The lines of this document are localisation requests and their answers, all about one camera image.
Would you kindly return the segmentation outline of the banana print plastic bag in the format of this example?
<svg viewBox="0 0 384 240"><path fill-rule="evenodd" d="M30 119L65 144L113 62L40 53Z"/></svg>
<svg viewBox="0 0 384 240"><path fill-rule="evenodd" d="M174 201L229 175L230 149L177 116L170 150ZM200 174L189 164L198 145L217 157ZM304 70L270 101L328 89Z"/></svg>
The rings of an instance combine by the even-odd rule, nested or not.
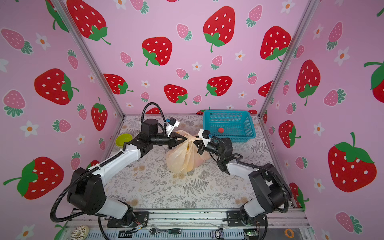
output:
<svg viewBox="0 0 384 240"><path fill-rule="evenodd" d="M183 130L176 131L176 133L186 137L187 140L167 152L166 163L171 172L176 174L190 172L210 158L208 152L204 152L202 155L198 154L198 147L195 143L201 138L190 135Z"/></svg>

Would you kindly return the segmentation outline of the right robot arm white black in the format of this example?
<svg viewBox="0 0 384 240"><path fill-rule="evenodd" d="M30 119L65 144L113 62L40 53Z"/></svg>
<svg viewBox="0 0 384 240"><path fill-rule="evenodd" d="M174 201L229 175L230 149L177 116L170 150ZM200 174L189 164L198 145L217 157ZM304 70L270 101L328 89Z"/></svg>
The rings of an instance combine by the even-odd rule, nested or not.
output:
<svg viewBox="0 0 384 240"><path fill-rule="evenodd" d="M241 154L233 152L229 138L202 139L194 144L198 154L208 153L211 158L217 157L215 161L222 172L251 183L255 197L240 207L238 217L244 225L252 225L258 217L266 214L288 212L293 194L274 165L258 166L244 162Z"/></svg>

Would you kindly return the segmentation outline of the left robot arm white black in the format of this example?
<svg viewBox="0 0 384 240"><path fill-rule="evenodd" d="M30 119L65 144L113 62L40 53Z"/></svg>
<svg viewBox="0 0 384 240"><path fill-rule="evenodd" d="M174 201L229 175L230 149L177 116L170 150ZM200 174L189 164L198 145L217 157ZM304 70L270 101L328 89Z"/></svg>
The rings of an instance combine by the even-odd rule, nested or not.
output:
<svg viewBox="0 0 384 240"><path fill-rule="evenodd" d="M163 118L163 123L160 124L155 119L145 120L142 115L141 131L131 141L125 142L117 154L87 170L81 168L73 173L71 183L52 206L51 221L60 223L88 215L98 218L109 217L123 227L131 226L136 220L133 208L123 201L107 197L105 186L117 173L141 159L154 146L167 146L171 149L186 141L185 137L174 132L179 124L175 118ZM56 211L64 198L79 212L59 218Z"/></svg>

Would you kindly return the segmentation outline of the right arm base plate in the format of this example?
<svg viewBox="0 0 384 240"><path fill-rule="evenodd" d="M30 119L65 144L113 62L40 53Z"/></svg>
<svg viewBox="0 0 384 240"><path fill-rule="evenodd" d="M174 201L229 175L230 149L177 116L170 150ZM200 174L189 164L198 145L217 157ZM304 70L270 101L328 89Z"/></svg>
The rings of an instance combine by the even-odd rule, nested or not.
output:
<svg viewBox="0 0 384 240"><path fill-rule="evenodd" d="M265 227L267 221L268 218L265 215L249 217L240 210L227 211L226 218L223 219L223 222L227 222L230 227Z"/></svg>

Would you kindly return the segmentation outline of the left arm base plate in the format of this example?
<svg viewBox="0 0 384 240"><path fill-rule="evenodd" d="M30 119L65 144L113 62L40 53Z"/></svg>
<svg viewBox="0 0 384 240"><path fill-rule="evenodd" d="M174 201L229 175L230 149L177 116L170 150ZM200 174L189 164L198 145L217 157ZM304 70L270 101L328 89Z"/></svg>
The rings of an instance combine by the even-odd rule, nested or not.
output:
<svg viewBox="0 0 384 240"><path fill-rule="evenodd" d="M107 227L108 228L136 228L146 227L148 224L150 212L132 212L126 214L122 219L109 218Z"/></svg>

